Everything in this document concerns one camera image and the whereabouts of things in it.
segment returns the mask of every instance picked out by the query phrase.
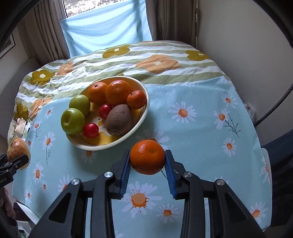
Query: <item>floral blanket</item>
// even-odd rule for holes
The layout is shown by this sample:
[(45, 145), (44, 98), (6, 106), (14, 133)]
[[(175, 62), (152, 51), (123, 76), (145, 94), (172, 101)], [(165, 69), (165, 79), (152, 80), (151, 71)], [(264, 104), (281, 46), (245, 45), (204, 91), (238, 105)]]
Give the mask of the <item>floral blanket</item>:
[(21, 82), (8, 143), (14, 137), (18, 118), (33, 120), (48, 102), (75, 96), (94, 81), (117, 75), (163, 85), (224, 76), (233, 85), (206, 54), (177, 41), (139, 42), (56, 60), (29, 73)]

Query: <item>apple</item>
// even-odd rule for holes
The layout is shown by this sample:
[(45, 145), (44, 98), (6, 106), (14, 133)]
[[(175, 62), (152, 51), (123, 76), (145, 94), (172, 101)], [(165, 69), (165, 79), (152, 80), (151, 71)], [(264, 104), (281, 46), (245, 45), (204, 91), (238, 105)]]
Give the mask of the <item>apple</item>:
[(91, 109), (91, 103), (87, 96), (85, 95), (77, 95), (71, 99), (69, 103), (69, 108), (76, 108), (82, 112), (82, 114), (86, 117)]
[(84, 115), (76, 108), (68, 108), (61, 116), (62, 129), (69, 135), (77, 135), (82, 132), (85, 123)]

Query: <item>screw head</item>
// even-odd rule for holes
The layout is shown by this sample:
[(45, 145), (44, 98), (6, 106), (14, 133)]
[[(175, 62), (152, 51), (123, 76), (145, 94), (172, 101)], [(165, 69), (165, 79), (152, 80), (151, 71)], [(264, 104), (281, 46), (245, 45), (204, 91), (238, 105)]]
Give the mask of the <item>screw head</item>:
[(109, 171), (109, 172), (104, 173), (104, 176), (106, 178), (111, 178), (113, 176), (113, 173)]
[(217, 180), (217, 185), (223, 186), (225, 184), (225, 181), (222, 179)]
[(72, 185), (78, 185), (79, 184), (79, 179), (73, 179), (72, 181), (71, 181), (71, 184)]
[(184, 172), (183, 176), (186, 178), (190, 178), (192, 176), (192, 173), (191, 172)]

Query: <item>light blue tablecloth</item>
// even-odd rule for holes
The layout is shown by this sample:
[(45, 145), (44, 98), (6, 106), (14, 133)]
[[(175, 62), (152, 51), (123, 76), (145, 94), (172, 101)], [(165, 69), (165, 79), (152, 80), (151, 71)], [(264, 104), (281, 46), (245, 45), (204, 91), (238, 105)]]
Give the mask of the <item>light blue tablecloth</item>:
[[(13, 196), (42, 216), (71, 179), (95, 179), (119, 161), (125, 149), (153, 138), (201, 179), (223, 178), (260, 227), (267, 228), (272, 201), (266, 164), (235, 89), (224, 77), (146, 86), (151, 103), (142, 126), (123, 143), (97, 152), (74, 147), (62, 131), (60, 118), (69, 98), (45, 105), (29, 131), (32, 160), (16, 173)], [(113, 200), (112, 206), (116, 237), (180, 236), (184, 201), (172, 199), (162, 173), (146, 176), (131, 170), (124, 198)], [(208, 216), (206, 221), (208, 236)]]

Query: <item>curtain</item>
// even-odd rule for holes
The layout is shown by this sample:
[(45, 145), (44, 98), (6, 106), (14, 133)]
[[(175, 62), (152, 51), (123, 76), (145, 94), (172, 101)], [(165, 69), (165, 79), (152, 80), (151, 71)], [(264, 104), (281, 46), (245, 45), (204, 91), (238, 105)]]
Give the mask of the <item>curtain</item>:
[(41, 65), (70, 57), (55, 0), (41, 0), (20, 22), (19, 33), (29, 56)]
[(146, 0), (153, 40), (177, 40), (196, 46), (196, 0)]

